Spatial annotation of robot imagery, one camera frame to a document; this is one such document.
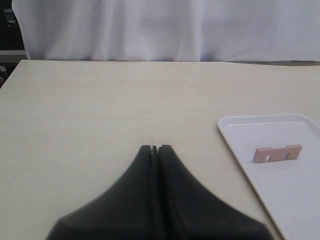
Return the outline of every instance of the white backdrop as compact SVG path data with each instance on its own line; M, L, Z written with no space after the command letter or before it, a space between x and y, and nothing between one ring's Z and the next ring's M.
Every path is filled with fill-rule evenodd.
M13 0L31 59L320 61L319 0Z

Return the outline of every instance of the wooden table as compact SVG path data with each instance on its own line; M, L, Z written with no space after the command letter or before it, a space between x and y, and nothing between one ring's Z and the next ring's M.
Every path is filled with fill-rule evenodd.
M107 189L140 145L172 145L199 181L270 217L222 139L230 115L320 124L320 66L23 60L0 89L0 239L43 240Z

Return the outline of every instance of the white tray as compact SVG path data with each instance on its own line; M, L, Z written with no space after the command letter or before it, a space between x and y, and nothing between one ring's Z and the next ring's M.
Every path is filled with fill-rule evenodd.
M297 115L223 117L219 130L287 240L320 240L320 129ZM296 160L253 163L257 148L301 144Z

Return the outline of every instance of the wooden block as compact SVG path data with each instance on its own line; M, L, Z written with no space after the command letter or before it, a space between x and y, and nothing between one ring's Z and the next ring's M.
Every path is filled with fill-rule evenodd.
M303 146L287 145L286 147L272 148L263 147L257 148L253 156L253 162L256 164L265 162L275 162L284 160L297 159Z

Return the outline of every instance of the white curtain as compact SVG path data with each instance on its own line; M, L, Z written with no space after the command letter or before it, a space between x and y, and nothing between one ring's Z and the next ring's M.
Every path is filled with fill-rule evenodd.
M319 0L13 0L31 59L320 61Z

